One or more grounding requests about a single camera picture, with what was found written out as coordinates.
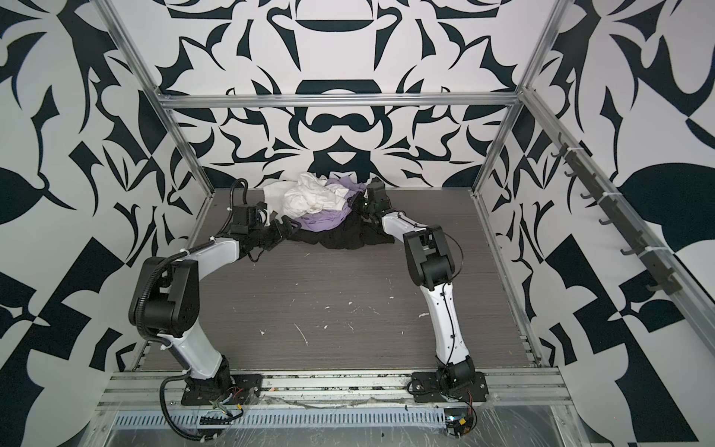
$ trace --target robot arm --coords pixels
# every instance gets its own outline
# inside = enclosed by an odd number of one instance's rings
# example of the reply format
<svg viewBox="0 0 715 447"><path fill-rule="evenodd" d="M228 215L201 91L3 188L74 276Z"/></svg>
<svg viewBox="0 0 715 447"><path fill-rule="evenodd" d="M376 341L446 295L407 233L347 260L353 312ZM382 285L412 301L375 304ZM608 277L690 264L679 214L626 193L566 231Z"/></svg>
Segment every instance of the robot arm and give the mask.
<svg viewBox="0 0 715 447"><path fill-rule="evenodd" d="M392 208L385 184L372 182L365 200L354 202L365 219L379 222L383 231L405 244L408 272L427 300L435 331L438 384L444 394L456 396L474 383L474 363L457 321L452 279L455 264L445 233L438 225L422 225Z"/></svg>
<svg viewBox="0 0 715 447"><path fill-rule="evenodd" d="M138 327L141 319L154 334L153 339L162 341L162 349L169 349L189 370L192 387L204 388L209 395L224 393L230 387L230 375L226 358L211 346L198 321L199 281L248 255L254 247L271 250L296 231L298 224L287 217L264 226L259 217L261 209L260 204L232 207L233 223L225 225L207 244L182 250L183 256L175 255L168 263L166 258L149 258L134 292L130 323ZM365 200L355 201L353 209L405 244L408 272L430 309L444 393L451 396L470 385L474 366L457 321L452 285L455 264L445 233L439 226L422 225L393 210L382 182L369 184ZM160 265L164 269L159 280L152 282Z"/></svg>

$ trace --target purple shirt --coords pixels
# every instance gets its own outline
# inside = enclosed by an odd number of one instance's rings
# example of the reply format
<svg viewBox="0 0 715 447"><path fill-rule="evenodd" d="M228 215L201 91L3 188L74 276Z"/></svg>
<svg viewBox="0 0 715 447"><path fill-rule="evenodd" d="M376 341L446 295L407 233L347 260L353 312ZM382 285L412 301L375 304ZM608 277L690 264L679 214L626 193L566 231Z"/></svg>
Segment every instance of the purple shirt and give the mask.
<svg viewBox="0 0 715 447"><path fill-rule="evenodd" d="M329 179L327 181L328 185L340 183L342 186L348 188L350 191L345 195L345 199L356 195L359 192L365 191L367 188L365 183L354 183L350 177L342 177L340 179ZM323 210L320 212L314 212L312 214L303 215L297 219L300 223L300 227L304 230L318 232L332 230L342 223L343 220L350 214L352 209L348 203L342 207L340 211L333 210Z"/></svg>

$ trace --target black and white patterned wall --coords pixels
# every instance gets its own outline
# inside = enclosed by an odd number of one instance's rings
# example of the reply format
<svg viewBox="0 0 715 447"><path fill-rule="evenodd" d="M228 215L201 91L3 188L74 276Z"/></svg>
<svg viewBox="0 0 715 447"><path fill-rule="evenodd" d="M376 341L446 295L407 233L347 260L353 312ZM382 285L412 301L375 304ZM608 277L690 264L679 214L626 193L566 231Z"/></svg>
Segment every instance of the black and white patterned wall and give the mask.
<svg viewBox="0 0 715 447"><path fill-rule="evenodd" d="M715 2L577 0L534 86L715 295Z"/></svg>
<svg viewBox="0 0 715 447"><path fill-rule="evenodd" d="M0 113L0 443L56 446L132 361L139 268L204 193L86 0L1 3Z"/></svg>
<svg viewBox="0 0 715 447"><path fill-rule="evenodd" d="M115 1L166 94L513 91L553 0ZM471 186L504 107L182 110L216 187Z"/></svg>
<svg viewBox="0 0 715 447"><path fill-rule="evenodd" d="M576 0L535 84L711 295L714 7ZM713 445L715 359L555 151L524 111L482 191L545 363L595 445Z"/></svg>
<svg viewBox="0 0 715 447"><path fill-rule="evenodd" d="M514 90L553 0L121 0L174 94Z"/></svg>
<svg viewBox="0 0 715 447"><path fill-rule="evenodd" d="M182 109L175 117L215 187L299 172L388 185L471 186L505 106Z"/></svg>

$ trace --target black mounting plate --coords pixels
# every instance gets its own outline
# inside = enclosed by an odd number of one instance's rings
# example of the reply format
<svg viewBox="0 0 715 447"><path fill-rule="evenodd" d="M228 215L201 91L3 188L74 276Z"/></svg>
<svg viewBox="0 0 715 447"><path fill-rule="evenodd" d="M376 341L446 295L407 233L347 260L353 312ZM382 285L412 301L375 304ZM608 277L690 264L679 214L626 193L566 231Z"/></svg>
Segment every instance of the black mounting plate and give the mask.
<svg viewBox="0 0 715 447"><path fill-rule="evenodd" d="M232 374L235 386L238 393L232 397L231 401L226 402L225 405L244 405L251 395L260 396L261 385L263 383L263 376L260 374ZM214 401L221 396L214 393L206 394L202 393L199 389L188 388L189 390L184 390L184 395L181 399L181 404L183 406L194 406L194 405L209 405L211 401Z"/></svg>
<svg viewBox="0 0 715 447"><path fill-rule="evenodd" d="M479 371L475 372L475 379L472 384L461 388L458 393L454 395L456 398L461 398L465 401L469 401L469 395L472 395L472 401L474 402L486 402L487 395L489 394L489 388L487 388L487 381L484 378L484 373ZM437 373L412 373L413 380L413 390L417 391L418 394L415 396L416 403L428 403L428 402L446 402L442 394L439 392L439 387L437 387Z"/></svg>

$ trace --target wooden table surface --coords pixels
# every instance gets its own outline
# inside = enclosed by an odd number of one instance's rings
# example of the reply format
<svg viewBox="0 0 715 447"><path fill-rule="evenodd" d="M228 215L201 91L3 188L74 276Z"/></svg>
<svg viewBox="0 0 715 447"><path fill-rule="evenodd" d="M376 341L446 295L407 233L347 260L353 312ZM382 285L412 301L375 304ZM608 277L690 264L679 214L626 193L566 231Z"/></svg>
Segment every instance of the wooden table surface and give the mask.
<svg viewBox="0 0 715 447"><path fill-rule="evenodd" d="M465 262L454 301L475 365L529 365L468 191L388 195L395 209L441 225L462 246ZM262 191L249 191L249 203L259 200ZM219 229L227 204L228 191L217 190L197 244ZM459 264L459 249L449 243ZM220 268L201 281L200 290L199 321L231 368L435 367L427 303L410 280L399 241L359 250L284 241L255 264L244 258ZM179 364L152 346L142 370L179 370Z"/></svg>

